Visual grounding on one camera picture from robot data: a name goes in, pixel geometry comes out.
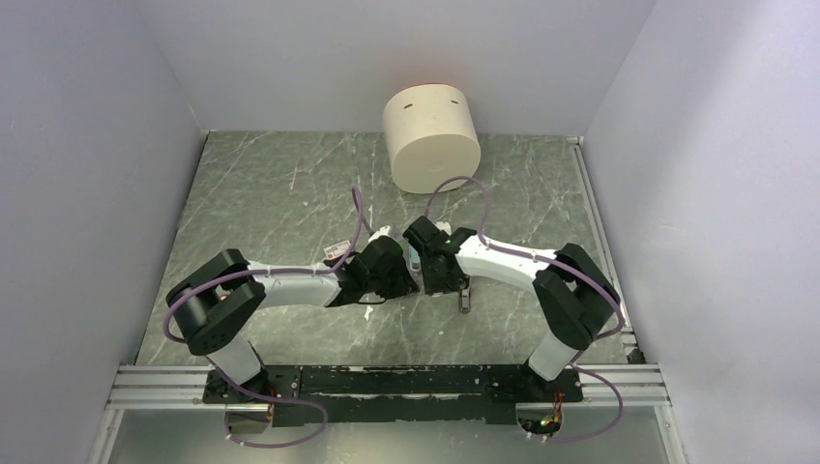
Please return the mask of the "small beige stapler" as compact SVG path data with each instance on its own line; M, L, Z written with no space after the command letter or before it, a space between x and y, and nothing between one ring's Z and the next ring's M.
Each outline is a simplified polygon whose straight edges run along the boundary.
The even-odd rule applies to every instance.
M460 288L457 292L457 307L460 314L468 314L471 312L471 287L469 280L460 284Z

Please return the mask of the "red white staple box sleeve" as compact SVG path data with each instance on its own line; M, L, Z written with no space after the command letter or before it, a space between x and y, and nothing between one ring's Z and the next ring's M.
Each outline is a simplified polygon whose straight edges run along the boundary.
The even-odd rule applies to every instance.
M338 242L336 244L325 246L323 248L325 257L328 260L335 260L342 257L352 246L349 240L345 240L343 242Z

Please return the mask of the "blue white stapler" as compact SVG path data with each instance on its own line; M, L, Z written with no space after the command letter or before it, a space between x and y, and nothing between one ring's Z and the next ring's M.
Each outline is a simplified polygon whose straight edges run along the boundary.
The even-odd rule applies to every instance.
M409 264L413 272L418 272L422 268L421 257L413 248L409 249Z

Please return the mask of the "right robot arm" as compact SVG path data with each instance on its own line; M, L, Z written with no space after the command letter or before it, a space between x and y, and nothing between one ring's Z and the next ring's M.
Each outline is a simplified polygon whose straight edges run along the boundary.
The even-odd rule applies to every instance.
M534 294L547 323L521 378L532 399L547 399L559 374L595 341L620 309L620 296L582 246L531 249L482 238L473 229L453 233L419 217L402 234L419 255L428 295L459 292L474 277L497 280Z

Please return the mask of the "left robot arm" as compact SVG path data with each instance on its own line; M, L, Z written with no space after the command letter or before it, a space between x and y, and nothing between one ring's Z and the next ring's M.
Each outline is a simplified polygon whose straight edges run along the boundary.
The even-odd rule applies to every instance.
M252 402L275 392L261 358L240 334L256 310L374 305L418 290L401 245L386 235L369 239L361 251L343 245L309 266L248 261L228 248L166 294L164 324L177 325L176 341L226 374L229 393Z

